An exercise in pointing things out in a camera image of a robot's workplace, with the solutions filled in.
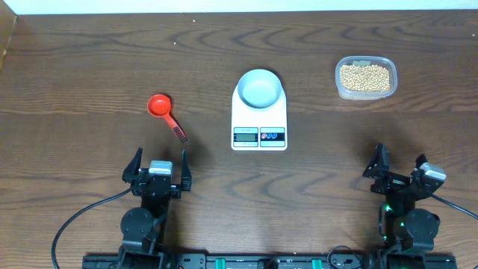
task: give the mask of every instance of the red measuring spoon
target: red measuring spoon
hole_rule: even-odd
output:
[[[167,125],[170,126],[179,140],[184,143],[187,141],[186,134],[179,127],[179,124],[171,116],[171,100],[164,94],[156,94],[151,96],[148,101],[148,112],[157,118],[163,118],[166,120]]]

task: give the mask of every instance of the kitchen scale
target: kitchen scale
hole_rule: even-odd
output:
[[[276,75],[264,69],[247,72],[232,94],[233,150],[287,149],[285,92]]]

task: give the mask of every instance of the white wall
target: white wall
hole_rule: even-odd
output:
[[[478,9],[478,0],[4,0],[19,15]]]

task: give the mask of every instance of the wooden table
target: wooden table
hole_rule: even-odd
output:
[[[340,99],[336,63],[378,55],[399,88],[373,102]],[[230,148],[231,97],[254,68],[275,70],[288,96],[285,152]],[[0,74],[0,268],[50,268],[61,224],[128,186],[143,166],[189,154],[193,190],[172,203],[167,242],[210,253],[326,253],[381,246],[384,197],[361,173],[378,142],[392,170],[425,152],[448,174],[437,194],[478,211],[478,11],[21,16]],[[146,112],[159,92],[189,141]],[[62,268],[115,253],[128,195],[75,220]],[[435,200],[435,250],[478,262],[478,222]]]

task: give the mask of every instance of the clear plastic container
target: clear plastic container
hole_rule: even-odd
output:
[[[342,85],[341,82],[341,67],[345,65],[352,65],[354,61],[361,62],[360,65],[372,65],[376,64],[380,67],[384,67],[390,73],[390,90],[385,92],[363,92],[356,90],[349,90]],[[397,90],[398,77],[397,68],[395,64],[387,58],[376,56],[349,56],[340,60],[335,68],[335,83],[338,88],[338,95],[343,99],[349,100],[377,100],[392,95]]]

